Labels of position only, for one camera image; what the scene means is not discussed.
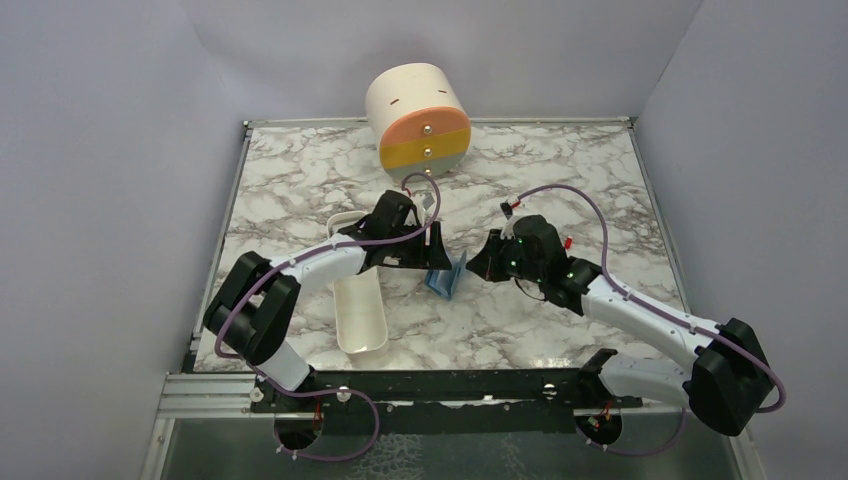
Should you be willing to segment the blue leather card holder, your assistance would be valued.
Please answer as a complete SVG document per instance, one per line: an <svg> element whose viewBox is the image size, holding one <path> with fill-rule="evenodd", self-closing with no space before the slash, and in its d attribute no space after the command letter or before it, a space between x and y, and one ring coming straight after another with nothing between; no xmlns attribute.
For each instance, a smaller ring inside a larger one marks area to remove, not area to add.
<svg viewBox="0 0 848 480"><path fill-rule="evenodd" d="M450 270L431 269L425 276L425 285L439 297L451 300L455 295L460 279L465 272L467 263L467 252L463 251L458 258L452 256Z"/></svg>

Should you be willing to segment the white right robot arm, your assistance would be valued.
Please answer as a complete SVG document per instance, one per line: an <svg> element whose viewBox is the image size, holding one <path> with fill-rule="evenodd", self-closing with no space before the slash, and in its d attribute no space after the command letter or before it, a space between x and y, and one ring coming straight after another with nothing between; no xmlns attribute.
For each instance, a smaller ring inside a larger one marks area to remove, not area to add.
<svg viewBox="0 0 848 480"><path fill-rule="evenodd" d="M714 431L737 436L776 386L750 325L688 316L638 295L605 276L601 266L569 255L541 215L516 216L490 230L466 267L488 282L532 282L545 301L619 328L666 356L665 361L609 356L577 380L578 396L589 406L600 407L614 396L659 400L688 407Z"/></svg>

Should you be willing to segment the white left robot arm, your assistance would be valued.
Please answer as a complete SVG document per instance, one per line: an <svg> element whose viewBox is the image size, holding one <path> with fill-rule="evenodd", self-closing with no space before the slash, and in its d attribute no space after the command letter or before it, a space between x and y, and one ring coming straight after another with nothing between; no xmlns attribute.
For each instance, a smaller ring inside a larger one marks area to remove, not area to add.
<svg viewBox="0 0 848 480"><path fill-rule="evenodd" d="M212 297L204 328L248 366L275 383L285 407L313 401L311 366L287 343L300 298L376 267L448 270L441 224L407 195L385 191L374 209L345 223L322 243L272 261L255 251L239 256Z"/></svg>

